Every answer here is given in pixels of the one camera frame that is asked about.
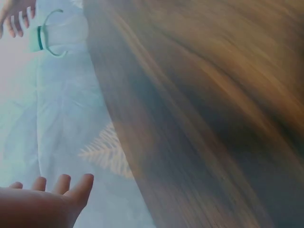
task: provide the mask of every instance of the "palm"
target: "palm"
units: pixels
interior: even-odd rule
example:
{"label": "palm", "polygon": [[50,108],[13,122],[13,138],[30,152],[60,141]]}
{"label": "palm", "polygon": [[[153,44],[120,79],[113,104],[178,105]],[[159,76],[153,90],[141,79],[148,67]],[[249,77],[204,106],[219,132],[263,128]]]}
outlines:
{"label": "palm", "polygon": [[44,192],[46,185],[44,178],[38,178],[32,190],[22,190],[20,183],[1,189],[1,224],[4,224],[4,227],[17,228],[72,228],[87,204],[93,176],[84,175],[71,190],[69,184],[70,177],[61,175],[51,193]]}
{"label": "palm", "polygon": [[6,22],[9,33],[15,37],[15,31],[13,24],[16,27],[18,35],[23,36],[23,31],[19,21],[19,13],[22,13],[22,20],[26,28],[29,27],[29,16],[27,8],[30,7],[31,18],[35,17],[36,14],[36,0],[6,0],[4,6],[0,12],[0,38],[3,32],[3,23]]}

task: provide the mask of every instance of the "wooden surface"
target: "wooden surface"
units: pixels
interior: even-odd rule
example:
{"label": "wooden surface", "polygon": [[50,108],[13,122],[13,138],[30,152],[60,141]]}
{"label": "wooden surface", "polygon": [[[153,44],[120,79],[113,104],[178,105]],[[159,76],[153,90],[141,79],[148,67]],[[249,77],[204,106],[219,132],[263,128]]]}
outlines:
{"label": "wooden surface", "polygon": [[304,1],[84,2],[156,226],[304,227]]}

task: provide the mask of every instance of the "person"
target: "person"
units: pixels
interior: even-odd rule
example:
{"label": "person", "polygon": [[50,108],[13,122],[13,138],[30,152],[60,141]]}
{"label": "person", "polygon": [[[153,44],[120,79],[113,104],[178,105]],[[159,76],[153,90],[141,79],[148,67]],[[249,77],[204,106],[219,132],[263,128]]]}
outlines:
{"label": "person", "polygon": [[[23,23],[28,28],[29,7],[30,16],[34,18],[36,0],[5,0],[0,11],[0,38],[4,23],[12,37],[16,36],[13,24],[17,34],[23,36],[19,14],[22,13]],[[0,188],[0,227],[72,228],[87,205],[94,176],[85,174],[72,189],[70,182],[71,177],[62,174],[51,192],[45,192],[47,180],[43,177],[38,177],[30,190],[24,190],[20,182]]]}
{"label": "person", "polygon": [[29,15],[27,8],[30,8],[30,16],[33,19],[36,15],[36,0],[4,0],[4,5],[0,11],[0,38],[2,38],[3,35],[4,23],[12,37],[16,37],[13,24],[16,27],[17,34],[20,37],[23,36],[19,14],[22,14],[24,26],[28,28]]}

